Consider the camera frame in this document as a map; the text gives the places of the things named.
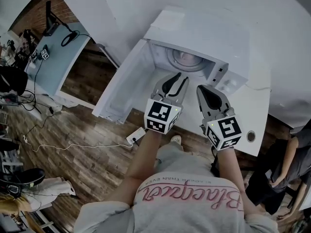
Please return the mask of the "black desk lamp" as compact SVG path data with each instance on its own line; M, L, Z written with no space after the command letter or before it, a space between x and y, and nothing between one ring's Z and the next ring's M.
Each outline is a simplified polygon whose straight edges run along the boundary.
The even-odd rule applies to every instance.
M46 29L44 30L43 35L52 36L59 25L66 27L70 34L68 34L61 42L61 46L65 47L78 37L78 31L71 30L68 24L64 23L58 16L56 16L51 10L51 4L50 0L46 2Z

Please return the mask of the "white cloth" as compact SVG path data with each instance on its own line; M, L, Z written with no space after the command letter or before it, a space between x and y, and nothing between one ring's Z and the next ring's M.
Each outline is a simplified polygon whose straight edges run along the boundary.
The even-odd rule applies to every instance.
M40 184L22 190L22 195L27 199L32 211L52 203L62 194L75 196L76 192L70 181L60 177L46 178Z

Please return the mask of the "yellow cloth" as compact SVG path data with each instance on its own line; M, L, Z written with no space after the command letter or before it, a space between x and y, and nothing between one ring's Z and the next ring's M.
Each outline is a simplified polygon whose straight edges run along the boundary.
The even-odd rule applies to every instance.
M26 196L14 198L12 195L0 193L0 214L9 215L12 219L20 221L20 212L31 212L33 209Z

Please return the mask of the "white table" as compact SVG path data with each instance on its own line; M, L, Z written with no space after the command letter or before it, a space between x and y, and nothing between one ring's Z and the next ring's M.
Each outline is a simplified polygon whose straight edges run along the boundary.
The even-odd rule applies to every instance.
M203 115L200 112L196 96L199 83L190 80L184 101L184 109L176 126L191 133L204 136L199 127L202 124ZM269 107L270 89L254 90L243 85L237 92L230 95L228 100L235 114L240 119L242 137L236 145L236 149L252 156L258 156Z

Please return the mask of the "person's grey trousers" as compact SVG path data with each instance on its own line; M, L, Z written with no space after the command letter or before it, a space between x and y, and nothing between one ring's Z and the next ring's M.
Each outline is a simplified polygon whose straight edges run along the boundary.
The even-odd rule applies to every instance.
M183 147L176 142L163 145L157 152L155 173L176 172L214 177L210 169L209 160L196 154L184 152Z

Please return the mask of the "white mug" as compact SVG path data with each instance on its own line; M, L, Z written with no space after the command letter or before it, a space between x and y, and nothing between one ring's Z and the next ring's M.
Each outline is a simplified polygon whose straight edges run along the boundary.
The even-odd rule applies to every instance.
M180 51L178 62L183 66L195 66L199 60L195 55Z

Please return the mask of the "person's left forearm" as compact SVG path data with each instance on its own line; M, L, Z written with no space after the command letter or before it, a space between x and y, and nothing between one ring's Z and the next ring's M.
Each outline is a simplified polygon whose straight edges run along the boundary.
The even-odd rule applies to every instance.
M147 131L136 154L127 169L126 178L144 181L154 173L157 151L160 147L162 134Z

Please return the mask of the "blue-grey table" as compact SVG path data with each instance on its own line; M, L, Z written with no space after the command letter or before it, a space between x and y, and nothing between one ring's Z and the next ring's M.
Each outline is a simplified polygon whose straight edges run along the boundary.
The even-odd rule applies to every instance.
M61 91L71 68L89 41L88 32L81 23L70 23L69 27L74 31L79 31L81 35L65 47L61 46L61 42L69 34L69 31L62 25L58 26L52 36L41 39L36 49L41 51L44 45L47 45L50 57L47 60L36 60L34 64L30 64L26 70L28 75L26 89L35 90L37 94L47 94L51 97L59 96L94 109L93 104Z

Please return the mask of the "person's right forearm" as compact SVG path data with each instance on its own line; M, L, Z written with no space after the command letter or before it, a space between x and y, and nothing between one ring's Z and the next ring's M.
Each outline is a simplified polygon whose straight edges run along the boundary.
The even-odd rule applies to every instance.
M242 173L233 148L227 148L217 153L220 177L235 184L241 193L245 192Z

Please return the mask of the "person's grey sweatshirt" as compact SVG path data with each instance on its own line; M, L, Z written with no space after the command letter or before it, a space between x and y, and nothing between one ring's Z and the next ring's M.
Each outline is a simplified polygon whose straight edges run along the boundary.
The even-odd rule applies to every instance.
M133 205L82 206L74 233L278 233L266 216L247 215L234 183L222 178L160 172L138 188Z

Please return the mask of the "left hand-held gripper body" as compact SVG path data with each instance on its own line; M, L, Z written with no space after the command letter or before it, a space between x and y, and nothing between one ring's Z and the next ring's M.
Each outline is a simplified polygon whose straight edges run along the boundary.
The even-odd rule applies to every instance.
M145 128L167 134L179 119L183 110L183 100L184 95L169 94L168 97L165 97L164 93L154 92L147 101L144 113Z

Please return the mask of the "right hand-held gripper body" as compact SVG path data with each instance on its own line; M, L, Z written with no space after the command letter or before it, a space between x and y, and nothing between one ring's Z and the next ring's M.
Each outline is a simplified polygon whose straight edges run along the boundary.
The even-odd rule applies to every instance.
M233 148L242 137L242 129L239 125L240 119L230 107L218 114L214 119L202 120L201 129L204 135L217 150Z

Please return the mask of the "white microwave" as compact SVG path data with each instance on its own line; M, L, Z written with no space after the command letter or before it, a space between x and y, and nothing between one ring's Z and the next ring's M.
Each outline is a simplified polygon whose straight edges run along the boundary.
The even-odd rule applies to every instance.
M179 52L197 56L195 66L178 62ZM132 109L144 111L157 81L181 72L199 85L230 96L248 81L249 34L212 14L166 7L133 47L108 83L93 114L124 123Z

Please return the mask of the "black waist pack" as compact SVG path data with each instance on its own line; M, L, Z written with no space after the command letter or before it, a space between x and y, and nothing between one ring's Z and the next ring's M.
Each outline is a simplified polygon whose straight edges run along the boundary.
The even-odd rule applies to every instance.
M217 151L216 151L216 149L215 149L214 146L211 147L211 152L212 152L212 155L213 155L213 157L214 157L214 161L213 161L213 163L211 164L211 169L210 169L210 171L211 171L211 173L212 173L215 177L219 178L219 177L220 177L220 173L219 173L218 157L217 157Z

